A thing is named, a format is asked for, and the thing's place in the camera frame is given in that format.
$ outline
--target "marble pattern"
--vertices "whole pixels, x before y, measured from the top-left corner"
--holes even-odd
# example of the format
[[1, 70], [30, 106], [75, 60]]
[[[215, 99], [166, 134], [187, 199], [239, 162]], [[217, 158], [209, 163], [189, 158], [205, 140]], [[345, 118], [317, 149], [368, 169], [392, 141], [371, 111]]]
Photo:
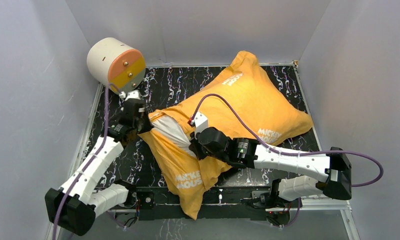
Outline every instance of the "marble pattern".
[[[305, 102], [297, 82], [293, 66], [276, 65], [263, 67], [272, 83], [283, 93], [286, 99], [300, 111], [306, 112]], [[153, 112], [180, 103], [211, 82], [224, 67], [160, 67], [148, 68], [144, 81], [138, 87], [146, 102], [146, 110]], [[109, 114], [117, 113], [122, 100], [110, 92]], [[104, 124], [104, 92], [101, 95], [97, 113], [94, 118], [88, 153], [93, 147]], [[287, 139], [280, 147], [302, 151], [318, 151], [314, 132], [309, 132]], [[221, 174], [216, 184], [219, 187], [254, 187], [266, 186], [277, 178], [293, 178], [294, 173], [273, 169], [231, 169]], [[149, 146], [138, 137], [135, 143], [126, 147], [102, 176], [98, 187], [104, 188], [115, 180], [123, 179], [138, 187], [165, 187], [166, 182], [161, 170], [153, 157]]]

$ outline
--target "white cylinder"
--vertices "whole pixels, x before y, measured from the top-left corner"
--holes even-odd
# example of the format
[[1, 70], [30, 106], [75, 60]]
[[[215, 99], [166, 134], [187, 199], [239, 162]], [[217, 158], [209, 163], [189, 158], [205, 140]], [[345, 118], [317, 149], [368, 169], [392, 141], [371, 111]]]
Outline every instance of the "white cylinder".
[[100, 83], [105, 86], [114, 83], [126, 90], [138, 86], [144, 78], [146, 67], [140, 51], [113, 37], [104, 38], [92, 46], [86, 57], [86, 65]]

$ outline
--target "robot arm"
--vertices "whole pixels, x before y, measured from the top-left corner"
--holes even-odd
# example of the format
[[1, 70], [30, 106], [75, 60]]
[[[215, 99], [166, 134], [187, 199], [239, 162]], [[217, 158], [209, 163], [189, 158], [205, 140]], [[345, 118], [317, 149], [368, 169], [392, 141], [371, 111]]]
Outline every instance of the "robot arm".
[[[277, 169], [302, 175], [274, 180], [271, 189], [274, 197], [288, 202], [317, 194], [339, 200], [352, 198], [351, 164], [345, 154], [300, 156], [305, 152], [264, 146], [256, 139], [231, 139], [216, 128], [209, 127], [207, 117], [200, 112], [190, 124], [195, 130], [191, 134], [189, 149], [199, 160], [211, 156], [235, 168]], [[287, 156], [281, 152], [297, 155]]]
[[[122, 180], [117, 180], [108, 188], [93, 193], [104, 172], [123, 152], [126, 145], [135, 140], [137, 133], [144, 133], [153, 128], [138, 90], [128, 94], [122, 92], [119, 96], [124, 99], [121, 112], [110, 119], [107, 136], [98, 137], [88, 156], [95, 155], [105, 138], [101, 151], [88, 167], [86, 166], [88, 161], [84, 161], [59, 189], [50, 188], [45, 195], [48, 218], [53, 223], [60, 201], [71, 188], [60, 213], [58, 225], [79, 236], [88, 232], [95, 218], [107, 210], [119, 204], [132, 206], [137, 201], [136, 195], [133, 194], [136, 192], [135, 186]], [[81, 177], [71, 187], [79, 174]]]

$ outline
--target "wire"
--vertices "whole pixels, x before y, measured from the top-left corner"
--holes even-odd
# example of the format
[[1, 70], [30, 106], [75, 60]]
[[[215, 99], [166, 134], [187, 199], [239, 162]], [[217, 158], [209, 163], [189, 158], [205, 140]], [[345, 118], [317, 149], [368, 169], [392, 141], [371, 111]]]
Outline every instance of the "wire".
[[115, 216], [113, 216], [113, 214], [112, 214], [111, 212], [108, 211], [107, 214], [109, 215], [109, 217], [110, 217], [113, 221], [116, 222], [116, 224], [117, 224], [119, 227], [125, 228], [125, 224], [124, 224], [123, 222], [117, 220], [117, 219], [115, 218]]
[[271, 216], [266, 216], [266, 219], [271, 222], [274, 225], [280, 226], [281, 223], [279, 221], [277, 221], [276, 219], [273, 219]]
[[135, 205], [137, 205], [137, 203], [138, 203], [138, 200], [135, 201], [134, 204], [133, 204], [132, 206], [129, 206], [129, 207], [123, 206], [123, 207], [126, 208], [126, 209], [132, 209]]
[[371, 156], [369, 156], [369, 155], [360, 153], [360, 152], [356, 152], [356, 151], [346, 151], [346, 150], [326, 150], [326, 151], [303, 152], [303, 153], [300, 153], [300, 154], [299, 154], [299, 153], [283, 152], [283, 151], [278, 151], [278, 150], [273, 149], [270, 145], [268, 145], [266, 142], [264, 142], [254, 131], [252, 131], [252, 130], [243, 122], [243, 120], [239, 117], [239, 115], [236, 113], [236, 111], [234, 110], [234, 108], [228, 103], [227, 100], [225, 100], [222, 96], [220, 96], [220, 95], [218, 95], [218, 94], [216, 94], [216, 93], [209, 93], [209, 94], [206, 94], [205, 96], [203, 96], [203, 97], [201, 98], [201, 100], [198, 102], [197, 107], [195, 108], [195, 111], [194, 111], [194, 114], [192, 115], [192, 118], [193, 118], [193, 117], [196, 115], [196, 113], [199, 111], [200, 105], [202, 105], [203, 101], [204, 101], [207, 97], [210, 97], [210, 96], [215, 96], [215, 97], [220, 98], [220, 99], [228, 106], [228, 108], [229, 108], [229, 109], [231, 110], [231, 112], [235, 115], [235, 117], [238, 119], [238, 121], [241, 123], [241, 125], [242, 125], [247, 131], [249, 131], [249, 132], [259, 141], [260, 144], [262, 144], [263, 146], [267, 147], [267, 149], [268, 149], [269, 151], [272, 151], [272, 152], [277, 153], [277, 154], [285, 155], [285, 156], [291, 156], [291, 157], [296, 157], [296, 156], [306, 157], [306, 156], [315, 156], [315, 155], [320, 155], [320, 154], [325, 154], [325, 155], [326, 155], [326, 154], [350, 154], [350, 155], [356, 155], [356, 156], [359, 156], [359, 157], [362, 157], [362, 158], [365, 158], [365, 159], [369, 159], [369, 160], [371, 160], [372, 162], [374, 162], [374, 163], [378, 166], [378, 168], [379, 168], [379, 174], [378, 174], [378, 176], [377, 176], [376, 178], [374, 178], [373, 180], [371, 180], [371, 181], [367, 181], [367, 182], [364, 182], [364, 183], [352, 184], [351, 186], [352, 186], [353, 188], [355, 188], [355, 187], [364, 187], [364, 186], [368, 186], [368, 185], [374, 184], [374, 183], [376, 183], [378, 180], [380, 180], [380, 179], [383, 177], [384, 168], [383, 168], [383, 166], [381, 165], [381, 163], [380, 163], [379, 161], [377, 161], [375, 158], [373, 158], [373, 157], [371, 157]]
[[136, 216], [134, 216], [134, 217], [131, 217], [131, 218], [129, 218], [128, 220], [126, 220], [126, 222], [124, 223], [125, 224], [125, 226], [131, 221], [131, 220], [135, 220], [135, 219], [137, 219], [137, 217]]
[[[94, 161], [96, 156], [100, 153], [100, 151], [105, 146], [106, 138], [107, 138], [107, 134], [108, 134], [108, 126], [109, 126], [109, 88], [105, 87], [104, 88], [104, 137], [103, 137], [103, 141], [101, 142], [101, 145], [98, 148], [98, 150], [95, 151], [95, 153], [88, 160], [86, 165], [82, 168], [82, 172], [84, 172], [88, 168], [88, 166], [90, 166], [90, 164]], [[63, 206], [65, 205], [65, 201], [68, 198], [69, 194], [71, 193], [72, 189], [77, 184], [78, 180], [81, 178], [81, 176], [82, 176], [82, 173], [78, 173], [78, 175], [73, 180], [73, 182], [70, 184], [69, 188], [65, 192], [64, 196], [62, 197], [62, 199], [58, 205], [57, 212], [54, 217], [52, 240], [56, 240], [57, 227], [59, 225], [59, 218], [60, 218], [60, 214], [62, 213]]]
[[128, 228], [134, 225], [138, 221], [138, 218], [136, 217], [132, 222], [128, 225]]
[[301, 204], [302, 204], [302, 199], [299, 197], [298, 202], [297, 202], [297, 211], [295, 212], [294, 218], [292, 221], [290, 221], [289, 223], [284, 225], [284, 227], [288, 227], [288, 226], [292, 225], [297, 220], [297, 217], [299, 216], [299, 213], [300, 213], [300, 205]]

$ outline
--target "yellow pillowcase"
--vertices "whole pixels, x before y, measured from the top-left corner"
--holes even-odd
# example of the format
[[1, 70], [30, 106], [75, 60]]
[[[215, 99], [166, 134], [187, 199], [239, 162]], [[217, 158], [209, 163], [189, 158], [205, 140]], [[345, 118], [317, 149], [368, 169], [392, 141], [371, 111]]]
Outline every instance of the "yellow pillowcase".
[[[226, 99], [244, 123], [268, 144], [278, 145], [313, 126], [311, 117], [286, 100], [259, 66], [256, 56], [247, 51], [240, 51], [231, 65], [198, 93], [176, 106], [150, 113], [155, 128], [140, 137], [150, 146], [169, 190], [179, 195], [182, 210], [193, 219], [197, 218], [203, 193], [216, 184], [222, 172], [231, 168], [212, 157], [199, 161], [188, 150], [188, 139], [194, 131], [188, 120], [200, 99], [211, 93]], [[230, 138], [254, 138], [217, 97], [206, 98], [199, 111], [207, 116], [210, 127]], [[157, 124], [164, 116], [173, 120]]]

